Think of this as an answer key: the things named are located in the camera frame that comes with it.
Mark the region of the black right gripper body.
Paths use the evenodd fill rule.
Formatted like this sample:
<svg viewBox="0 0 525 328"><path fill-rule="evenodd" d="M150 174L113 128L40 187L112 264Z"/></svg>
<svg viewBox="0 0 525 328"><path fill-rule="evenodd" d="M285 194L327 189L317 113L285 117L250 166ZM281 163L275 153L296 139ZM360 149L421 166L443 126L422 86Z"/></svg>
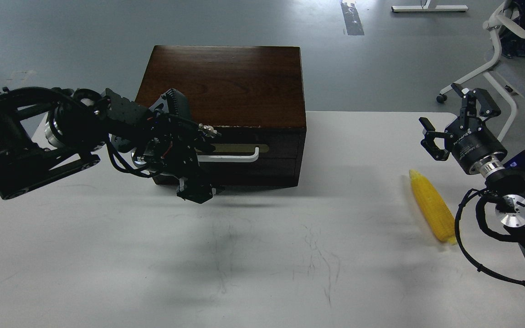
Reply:
<svg viewBox="0 0 525 328"><path fill-rule="evenodd" d="M508 154L502 143L493 135L487 125L478 117L466 118L467 126L457 118L444 131L450 138L444 141L446 150L452 154L460 168L468 175L478 174L475 163L494 155L503 160Z"/></svg>

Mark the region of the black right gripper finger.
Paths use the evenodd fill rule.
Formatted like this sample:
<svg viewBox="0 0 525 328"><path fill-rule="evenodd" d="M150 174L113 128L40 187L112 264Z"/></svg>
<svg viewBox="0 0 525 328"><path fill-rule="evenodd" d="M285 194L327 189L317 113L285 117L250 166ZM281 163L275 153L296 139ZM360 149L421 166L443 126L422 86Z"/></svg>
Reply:
<svg viewBox="0 0 525 328"><path fill-rule="evenodd" d="M423 126L423 139L420 142L421 146L435 161L448 160L450 151L439 148L435 143L435 139L439 138L446 140L450 139L453 135L447 132L436 131L428 118L419 118L419 122Z"/></svg>
<svg viewBox="0 0 525 328"><path fill-rule="evenodd" d="M461 97L461 108L458 115L460 123L467 123L468 118L477 118L477 116L489 120L501 115L502 111L487 90L475 88L466 91L458 83L452 83L451 88Z"/></svg>

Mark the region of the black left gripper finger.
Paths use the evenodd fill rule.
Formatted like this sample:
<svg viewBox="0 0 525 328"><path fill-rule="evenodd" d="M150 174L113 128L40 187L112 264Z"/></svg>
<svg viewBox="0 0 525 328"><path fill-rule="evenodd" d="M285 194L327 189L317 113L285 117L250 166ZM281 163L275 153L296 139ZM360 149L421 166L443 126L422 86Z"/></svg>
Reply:
<svg viewBox="0 0 525 328"><path fill-rule="evenodd" d="M179 176L177 197L197 204L203 204L213 196L225 191L225 185L217 183L210 174L197 174L194 176Z"/></svg>

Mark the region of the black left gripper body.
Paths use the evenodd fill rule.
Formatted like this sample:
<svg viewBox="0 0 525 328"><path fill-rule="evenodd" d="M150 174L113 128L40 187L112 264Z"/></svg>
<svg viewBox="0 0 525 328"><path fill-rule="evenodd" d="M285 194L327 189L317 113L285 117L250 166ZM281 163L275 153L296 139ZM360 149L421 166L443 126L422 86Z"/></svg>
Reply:
<svg viewBox="0 0 525 328"><path fill-rule="evenodd" d="M212 125L192 119L188 99L174 88L164 92L149 108L137 104L131 119L144 131L134 141L131 155L133 173L141 177L199 175L196 152L213 152L212 139L221 136Z"/></svg>

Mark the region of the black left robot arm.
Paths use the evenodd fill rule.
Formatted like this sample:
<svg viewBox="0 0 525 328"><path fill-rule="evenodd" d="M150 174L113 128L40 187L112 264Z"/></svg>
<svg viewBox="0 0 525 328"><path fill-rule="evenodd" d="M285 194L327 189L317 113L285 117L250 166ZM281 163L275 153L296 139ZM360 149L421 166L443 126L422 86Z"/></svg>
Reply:
<svg viewBox="0 0 525 328"><path fill-rule="evenodd" d="M0 198L14 199L91 168L106 148L113 168L150 179L173 177L177 197L202 204L224 187L200 166L207 138L187 98L169 89L150 107L106 89L23 87L0 92Z"/></svg>

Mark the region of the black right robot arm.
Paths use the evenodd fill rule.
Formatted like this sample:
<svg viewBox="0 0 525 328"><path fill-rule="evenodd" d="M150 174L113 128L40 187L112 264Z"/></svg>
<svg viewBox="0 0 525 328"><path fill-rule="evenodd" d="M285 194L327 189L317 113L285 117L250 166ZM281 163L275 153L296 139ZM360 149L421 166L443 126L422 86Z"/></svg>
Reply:
<svg viewBox="0 0 525 328"><path fill-rule="evenodd" d="M434 160L446 161L452 156L465 174L480 174L485 180L484 189L469 190L458 206L456 242L478 272L525 287L525 281L494 272L475 260L460 236L463 209L473 197L478 197L475 216L480 230L495 240L516 243L525 249L525 150L505 162L508 152L487 127L490 118L501 114L489 92L481 88L470 90L455 82L450 87L461 98L456 119L443 131L436 131L427 118L420 118L419 122L424 136L421 146Z"/></svg>

